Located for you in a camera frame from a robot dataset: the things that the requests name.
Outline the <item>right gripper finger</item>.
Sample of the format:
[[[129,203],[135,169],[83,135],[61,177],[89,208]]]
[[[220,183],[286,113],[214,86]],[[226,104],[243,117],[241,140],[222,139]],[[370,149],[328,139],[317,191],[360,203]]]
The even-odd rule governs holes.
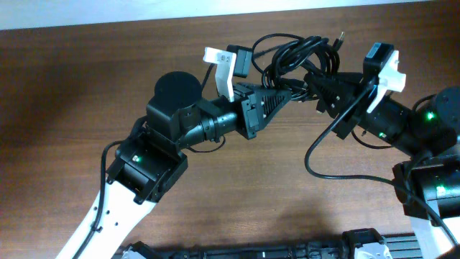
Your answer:
[[[359,86],[337,85],[334,76],[320,76],[308,73],[304,81],[311,92],[318,98],[316,110],[335,118],[356,96]]]
[[[359,72],[338,72],[333,79],[337,85],[359,86],[362,82],[363,74]]]

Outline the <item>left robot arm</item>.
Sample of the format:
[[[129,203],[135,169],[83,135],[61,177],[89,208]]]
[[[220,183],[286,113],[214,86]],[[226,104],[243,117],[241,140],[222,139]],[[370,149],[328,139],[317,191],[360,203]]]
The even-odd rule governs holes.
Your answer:
[[[59,258],[111,258],[188,167],[183,153],[236,131],[250,140],[291,99],[286,88],[239,83],[233,102],[202,96],[198,79],[186,72],[163,75],[155,94],[116,157],[101,166],[101,189],[92,208],[59,253]]]

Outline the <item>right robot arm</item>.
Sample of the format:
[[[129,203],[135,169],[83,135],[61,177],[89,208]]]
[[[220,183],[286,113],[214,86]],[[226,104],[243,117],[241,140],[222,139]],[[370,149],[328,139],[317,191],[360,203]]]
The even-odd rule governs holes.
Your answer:
[[[305,82],[319,99],[319,111],[333,107],[329,112],[332,123],[305,154],[306,170],[322,179],[391,185],[410,217],[423,257],[459,257],[459,88],[446,88],[408,108],[390,97],[403,89],[404,75],[384,78],[309,73]],[[394,166],[394,179],[362,174],[334,176],[311,168],[311,154],[326,135],[335,132],[345,138],[356,126],[410,157]]]

